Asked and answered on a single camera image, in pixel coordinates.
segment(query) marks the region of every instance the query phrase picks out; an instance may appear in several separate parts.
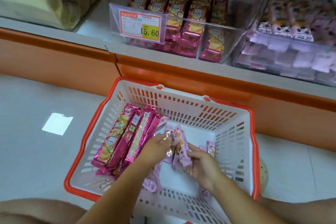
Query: person's left hand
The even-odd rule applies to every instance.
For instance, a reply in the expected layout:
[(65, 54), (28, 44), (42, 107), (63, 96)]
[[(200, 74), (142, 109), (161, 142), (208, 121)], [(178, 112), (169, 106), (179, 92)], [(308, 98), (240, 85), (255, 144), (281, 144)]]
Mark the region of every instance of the person's left hand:
[(166, 157), (167, 151), (170, 150), (172, 141), (170, 137), (164, 140), (165, 137), (166, 133), (149, 139), (137, 159), (150, 168), (162, 161)]

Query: red basket rim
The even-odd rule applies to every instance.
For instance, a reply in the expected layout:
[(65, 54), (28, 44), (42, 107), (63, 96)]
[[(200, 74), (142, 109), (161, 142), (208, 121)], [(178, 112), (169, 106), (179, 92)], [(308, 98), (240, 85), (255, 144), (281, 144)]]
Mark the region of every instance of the red basket rim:
[[(70, 167), (70, 169), (69, 169), (69, 171), (68, 171), (68, 173), (67, 173), (67, 175), (64, 179), (63, 185), (64, 185), (64, 189), (67, 192), (69, 192), (71, 194), (74, 194), (74, 195), (77, 195), (79, 197), (86, 198), (86, 199), (91, 200), (91, 201), (95, 201), (95, 202), (101, 197), (100, 195), (72, 187), (70, 185), (70, 179), (71, 179), (74, 171), (76, 170), (79, 161), (81, 160), (81, 158), (84, 154), (85, 147), (86, 147), (86, 142), (87, 142), (93, 128), (95, 127), (96, 122), (97, 122), (100, 114), (102, 113), (102, 110), (103, 110), (104, 106), (111, 99), (112, 94), (113, 94), (116, 86), (118, 85), (118, 83), (120, 81), (134, 82), (134, 83), (138, 83), (138, 84), (142, 84), (142, 85), (146, 85), (146, 86), (158, 85), (157, 83), (132, 80), (132, 79), (129, 79), (129, 78), (126, 78), (126, 77), (119, 77), (114, 81), (114, 83), (111, 87), (111, 90), (108, 93), (107, 97), (103, 100), (102, 103), (99, 104), (95, 114), (93, 115), (93, 117), (92, 117), (92, 119), (91, 119), (91, 121), (90, 121), (84, 135), (83, 135), (83, 138), (82, 138), (82, 141), (81, 141), (81, 146), (79, 148), (78, 154), (77, 154), (75, 160), (73, 161), (73, 163), (72, 163), (72, 165), (71, 165), (71, 167)], [(210, 98), (216, 103), (241, 108), (241, 109), (249, 111), (249, 113), (250, 113), (250, 117), (251, 117), (250, 134), (251, 134), (251, 140), (252, 140), (252, 145), (253, 145), (253, 150), (252, 150), (252, 154), (253, 154), (253, 157), (252, 157), (252, 161), (253, 161), (253, 163), (252, 163), (252, 168), (253, 168), (253, 193), (252, 193), (252, 197), (256, 200), (258, 198), (259, 194), (260, 194), (260, 164), (259, 164), (258, 143), (257, 143), (257, 140), (255, 139), (255, 134), (254, 134), (254, 114), (253, 114), (253, 111), (246, 106), (242, 106), (242, 105), (238, 105), (238, 104), (232, 104), (230, 102), (215, 99), (213, 97), (210, 97)]]

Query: white tile floor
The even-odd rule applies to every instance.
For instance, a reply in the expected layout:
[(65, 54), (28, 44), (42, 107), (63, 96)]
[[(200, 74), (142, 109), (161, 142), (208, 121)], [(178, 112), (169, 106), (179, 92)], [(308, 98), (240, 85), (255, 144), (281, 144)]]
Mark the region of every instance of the white tile floor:
[[(65, 192), (63, 181), (104, 97), (5, 75), (0, 89), (0, 201), (44, 197), (90, 208), (92, 202)], [(52, 113), (73, 117), (63, 136), (42, 130)], [(336, 153), (256, 137), (269, 171), (264, 196), (289, 202), (336, 197)]]

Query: shopping basket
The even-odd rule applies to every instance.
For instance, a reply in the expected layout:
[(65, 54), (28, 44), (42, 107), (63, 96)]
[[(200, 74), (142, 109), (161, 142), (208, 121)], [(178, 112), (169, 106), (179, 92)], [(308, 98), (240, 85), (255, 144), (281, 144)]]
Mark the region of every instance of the shopping basket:
[[(99, 105), (82, 139), (79, 153), (69, 170), (64, 187), (69, 193), (97, 201), (111, 187), (109, 176), (95, 175), (91, 160), (103, 143), (124, 105), (151, 105), (180, 124), (192, 144), (216, 142), (215, 158), (222, 171), (254, 199), (260, 193), (259, 153), (254, 136), (253, 112), (244, 106), (165, 88), (149, 82), (118, 78), (106, 99)], [(142, 189), (134, 213), (145, 216), (173, 215), (193, 223), (228, 223), (215, 199), (198, 199), (198, 184), (193, 178), (174, 171), (163, 163), (160, 172), (162, 191)]]

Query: hand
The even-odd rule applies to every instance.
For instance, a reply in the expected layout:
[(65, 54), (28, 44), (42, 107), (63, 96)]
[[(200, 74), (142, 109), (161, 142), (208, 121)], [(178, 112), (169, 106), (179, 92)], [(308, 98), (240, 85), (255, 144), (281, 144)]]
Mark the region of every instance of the hand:
[(222, 175), (215, 158), (200, 148), (188, 143), (189, 149), (187, 155), (193, 158), (192, 167), (186, 167), (183, 170), (193, 176), (208, 192), (214, 193), (214, 185)]
[(150, 168), (162, 161), (166, 157), (167, 151), (170, 150), (171, 144), (171, 138), (168, 137), (164, 140), (165, 137), (164, 133), (149, 139), (137, 159)]

